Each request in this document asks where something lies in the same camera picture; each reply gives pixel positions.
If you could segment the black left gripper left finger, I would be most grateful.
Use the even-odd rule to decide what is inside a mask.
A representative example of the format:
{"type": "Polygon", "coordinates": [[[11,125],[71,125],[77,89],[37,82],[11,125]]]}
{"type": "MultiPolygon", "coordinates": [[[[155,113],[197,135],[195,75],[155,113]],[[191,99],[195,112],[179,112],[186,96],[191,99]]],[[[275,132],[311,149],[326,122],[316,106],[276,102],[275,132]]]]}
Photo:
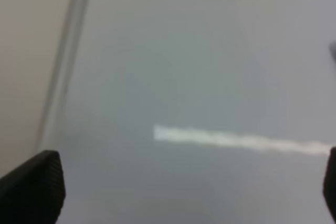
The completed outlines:
{"type": "Polygon", "coordinates": [[[66,198],[58,151],[42,151],[1,178],[1,223],[56,223],[66,198]]]}

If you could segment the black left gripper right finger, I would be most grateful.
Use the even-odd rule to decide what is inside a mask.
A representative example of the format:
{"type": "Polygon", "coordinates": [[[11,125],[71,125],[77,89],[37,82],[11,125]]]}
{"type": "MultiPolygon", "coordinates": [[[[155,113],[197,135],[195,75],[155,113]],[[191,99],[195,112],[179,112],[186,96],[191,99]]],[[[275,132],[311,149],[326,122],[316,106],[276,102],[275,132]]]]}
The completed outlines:
{"type": "Polygon", "coordinates": [[[334,222],[336,222],[336,151],[330,149],[326,173],[323,181],[323,196],[326,206],[334,222]]]}

